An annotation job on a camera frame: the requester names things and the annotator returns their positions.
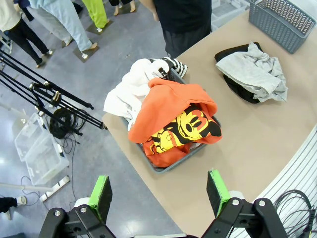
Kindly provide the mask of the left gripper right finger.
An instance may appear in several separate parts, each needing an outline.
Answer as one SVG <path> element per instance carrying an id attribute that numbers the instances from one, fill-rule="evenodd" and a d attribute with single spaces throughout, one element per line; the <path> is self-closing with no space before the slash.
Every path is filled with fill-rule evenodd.
<path id="1" fill-rule="evenodd" d="M 267 198 L 253 203 L 232 197 L 218 170 L 208 171 L 207 194 L 215 219 L 204 232 L 204 238 L 226 238 L 235 228 L 243 228 L 251 238 L 286 238 L 287 233 Z"/>

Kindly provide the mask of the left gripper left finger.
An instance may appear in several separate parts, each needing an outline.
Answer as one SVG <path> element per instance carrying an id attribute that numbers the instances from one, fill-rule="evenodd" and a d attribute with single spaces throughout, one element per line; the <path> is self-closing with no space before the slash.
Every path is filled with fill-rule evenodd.
<path id="1" fill-rule="evenodd" d="M 48 211 L 40 238 L 114 238 L 106 226 L 112 201 L 112 189 L 108 176 L 99 176 L 91 196 L 66 212 L 62 208 Z"/>

